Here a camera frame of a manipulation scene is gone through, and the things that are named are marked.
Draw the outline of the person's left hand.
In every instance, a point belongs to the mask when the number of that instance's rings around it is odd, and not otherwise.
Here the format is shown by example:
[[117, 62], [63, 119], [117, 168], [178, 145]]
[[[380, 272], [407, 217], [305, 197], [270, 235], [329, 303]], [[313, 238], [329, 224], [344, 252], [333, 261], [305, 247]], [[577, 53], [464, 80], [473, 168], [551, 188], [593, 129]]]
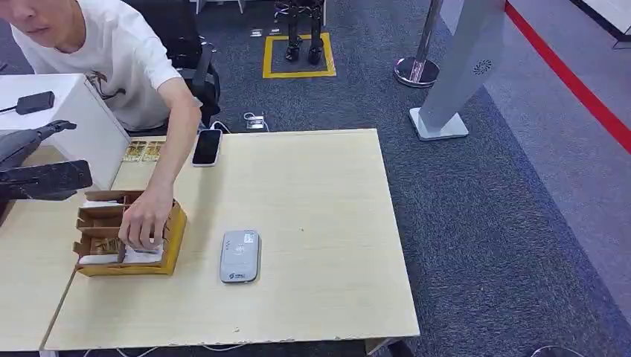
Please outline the person's left hand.
[[119, 239], [135, 250], [156, 250], [172, 206], [172, 187], [149, 187], [124, 212]]

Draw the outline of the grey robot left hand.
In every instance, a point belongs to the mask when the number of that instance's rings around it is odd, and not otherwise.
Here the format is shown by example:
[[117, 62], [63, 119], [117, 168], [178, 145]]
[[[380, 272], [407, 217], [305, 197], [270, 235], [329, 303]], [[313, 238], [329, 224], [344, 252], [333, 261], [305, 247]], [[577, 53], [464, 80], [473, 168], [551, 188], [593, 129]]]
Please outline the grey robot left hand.
[[19, 167], [50, 136], [73, 130], [77, 124], [55, 120], [35, 129], [23, 129], [1, 136], [1, 171]]

